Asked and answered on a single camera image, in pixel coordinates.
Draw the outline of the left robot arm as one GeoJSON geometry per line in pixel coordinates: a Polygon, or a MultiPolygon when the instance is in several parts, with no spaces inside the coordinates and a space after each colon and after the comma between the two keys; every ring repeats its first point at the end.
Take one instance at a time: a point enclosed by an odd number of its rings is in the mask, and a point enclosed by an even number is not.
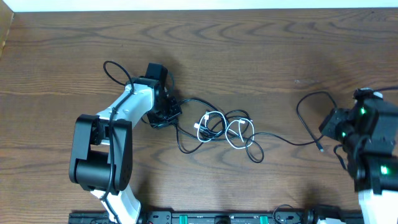
{"type": "Polygon", "coordinates": [[[97,197],[113,223],[137,223],[141,212],[129,186],[133,128],[143,116],[154,129],[178,123],[182,110],[165,87],[168,74],[163,65],[150,63],[143,77],[123,83],[122,95],[109,107],[76,119],[70,181],[97,197]]]}

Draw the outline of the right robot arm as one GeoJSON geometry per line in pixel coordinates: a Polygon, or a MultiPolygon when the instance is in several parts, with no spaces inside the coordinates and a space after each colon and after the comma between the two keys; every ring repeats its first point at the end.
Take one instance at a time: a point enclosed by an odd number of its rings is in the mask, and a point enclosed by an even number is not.
{"type": "Polygon", "coordinates": [[[397,106],[381,90],[354,91],[351,109],[331,110],[319,127],[340,142],[365,223],[397,223],[397,106]]]}

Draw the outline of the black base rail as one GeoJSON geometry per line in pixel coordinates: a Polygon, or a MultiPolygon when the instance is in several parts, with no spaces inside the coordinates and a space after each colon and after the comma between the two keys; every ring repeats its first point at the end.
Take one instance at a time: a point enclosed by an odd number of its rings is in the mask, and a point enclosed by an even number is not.
{"type": "Polygon", "coordinates": [[[346,211],[329,205],[295,209],[283,204],[268,212],[175,212],[143,211],[137,224],[273,224],[273,223],[342,223],[364,224],[360,211],[346,211]]]}

